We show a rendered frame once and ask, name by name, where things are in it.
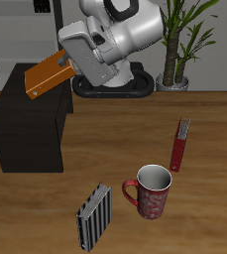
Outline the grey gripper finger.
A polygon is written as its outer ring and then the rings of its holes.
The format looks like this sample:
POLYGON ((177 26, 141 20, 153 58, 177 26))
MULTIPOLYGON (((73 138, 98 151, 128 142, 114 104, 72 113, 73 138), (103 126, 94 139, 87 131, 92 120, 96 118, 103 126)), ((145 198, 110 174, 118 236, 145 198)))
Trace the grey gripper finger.
POLYGON ((58 63, 59 66, 64 66, 64 65, 66 65, 66 62, 67 62, 68 59, 69 59, 69 55, 64 54, 61 58, 59 58, 57 60, 57 63, 58 63))

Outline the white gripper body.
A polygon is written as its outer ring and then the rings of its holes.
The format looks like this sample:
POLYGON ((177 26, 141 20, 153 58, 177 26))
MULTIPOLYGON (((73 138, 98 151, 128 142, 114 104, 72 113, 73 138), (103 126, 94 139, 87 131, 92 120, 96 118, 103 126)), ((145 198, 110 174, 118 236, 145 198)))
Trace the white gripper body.
POLYGON ((58 41, 93 86, 112 79, 116 71, 94 55, 96 46, 83 21, 71 23, 58 31, 58 41))

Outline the orange book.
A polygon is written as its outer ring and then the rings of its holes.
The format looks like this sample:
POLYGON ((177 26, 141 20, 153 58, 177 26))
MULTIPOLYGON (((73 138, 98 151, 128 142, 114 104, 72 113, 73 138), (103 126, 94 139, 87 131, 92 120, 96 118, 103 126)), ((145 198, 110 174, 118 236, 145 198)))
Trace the orange book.
POLYGON ((67 54, 67 52, 65 49, 62 49, 25 71, 26 93, 31 99, 39 97, 50 89, 76 75, 76 71, 70 57, 67 60, 66 65, 58 65, 57 60, 64 54, 67 54))

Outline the white background shelf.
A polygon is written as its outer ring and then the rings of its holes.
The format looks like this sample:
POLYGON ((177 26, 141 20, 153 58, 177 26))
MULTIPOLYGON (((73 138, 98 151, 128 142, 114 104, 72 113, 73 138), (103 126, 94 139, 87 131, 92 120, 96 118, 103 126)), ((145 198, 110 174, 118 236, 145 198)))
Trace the white background shelf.
POLYGON ((33 0, 0 0, 0 62, 38 63, 60 49, 60 0, 50 13, 36 13, 33 0))

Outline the black books on shelf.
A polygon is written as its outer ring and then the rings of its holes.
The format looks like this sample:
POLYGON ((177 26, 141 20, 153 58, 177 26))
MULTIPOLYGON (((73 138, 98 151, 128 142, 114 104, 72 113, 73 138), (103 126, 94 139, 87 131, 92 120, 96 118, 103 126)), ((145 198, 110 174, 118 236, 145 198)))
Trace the black books on shelf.
POLYGON ((33 0, 34 10, 36 13, 50 13, 50 0, 33 0))

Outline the red book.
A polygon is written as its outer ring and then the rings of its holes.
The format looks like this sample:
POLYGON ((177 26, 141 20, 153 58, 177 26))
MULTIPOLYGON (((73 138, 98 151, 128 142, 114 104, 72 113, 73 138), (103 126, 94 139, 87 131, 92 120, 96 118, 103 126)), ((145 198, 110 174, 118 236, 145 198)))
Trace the red book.
POLYGON ((174 136, 171 159, 170 159, 170 170, 172 172, 179 172, 181 165, 181 160, 183 157, 183 152, 185 148, 188 128, 190 120, 189 119, 179 119, 177 130, 174 136))

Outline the black white striped book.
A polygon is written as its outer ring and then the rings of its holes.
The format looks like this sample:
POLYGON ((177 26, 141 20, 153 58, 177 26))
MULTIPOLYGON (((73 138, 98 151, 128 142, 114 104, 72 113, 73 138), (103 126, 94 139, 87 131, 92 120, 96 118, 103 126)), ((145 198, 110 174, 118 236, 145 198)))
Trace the black white striped book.
POLYGON ((76 213, 79 247, 90 252, 112 219, 112 188, 100 183, 76 213))

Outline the dark brown desk caddy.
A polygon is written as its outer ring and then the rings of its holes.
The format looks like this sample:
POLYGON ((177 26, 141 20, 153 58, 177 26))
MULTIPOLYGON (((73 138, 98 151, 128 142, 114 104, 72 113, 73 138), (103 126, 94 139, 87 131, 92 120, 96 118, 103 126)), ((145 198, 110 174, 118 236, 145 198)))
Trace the dark brown desk caddy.
POLYGON ((65 116, 73 111, 68 80, 31 99, 18 63, 0 93, 0 166, 4 173, 61 173, 65 116))

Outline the green pot plant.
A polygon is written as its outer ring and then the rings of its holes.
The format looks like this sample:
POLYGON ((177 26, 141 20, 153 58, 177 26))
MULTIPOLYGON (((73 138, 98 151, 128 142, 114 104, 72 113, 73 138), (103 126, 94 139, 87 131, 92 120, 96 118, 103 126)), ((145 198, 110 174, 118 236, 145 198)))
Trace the green pot plant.
POLYGON ((197 38, 203 21, 192 28, 188 27, 188 24, 201 13, 219 2, 207 0, 200 4, 200 1, 197 0, 189 10, 186 10, 184 8, 186 0, 167 0, 168 13, 163 17, 168 30, 162 41, 167 53, 165 70, 156 78, 157 91, 187 91, 189 80, 183 75, 185 64, 190 60, 198 60, 195 54, 199 50, 215 44, 215 41, 209 41, 213 28, 197 38))

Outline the red patterned mug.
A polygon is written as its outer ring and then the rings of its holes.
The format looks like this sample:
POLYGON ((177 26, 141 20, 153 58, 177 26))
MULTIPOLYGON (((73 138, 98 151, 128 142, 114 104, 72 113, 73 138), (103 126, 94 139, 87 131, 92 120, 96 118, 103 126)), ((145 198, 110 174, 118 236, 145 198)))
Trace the red patterned mug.
POLYGON ((157 219, 164 211, 172 182, 171 173, 159 165, 145 165, 137 173, 135 180, 127 180, 122 185, 124 197, 134 204, 145 219, 157 219), (126 188, 133 186, 137 198, 131 197, 126 188))

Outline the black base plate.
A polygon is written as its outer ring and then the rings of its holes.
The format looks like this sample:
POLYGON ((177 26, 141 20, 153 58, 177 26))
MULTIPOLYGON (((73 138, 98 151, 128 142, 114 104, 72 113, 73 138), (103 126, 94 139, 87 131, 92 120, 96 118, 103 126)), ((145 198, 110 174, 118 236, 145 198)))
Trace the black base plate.
POLYGON ((92 86, 83 74, 77 74, 72 80, 72 89, 83 98, 143 98, 149 96, 155 87, 154 79, 144 71, 139 62, 131 62, 134 76, 127 84, 119 87, 92 86))

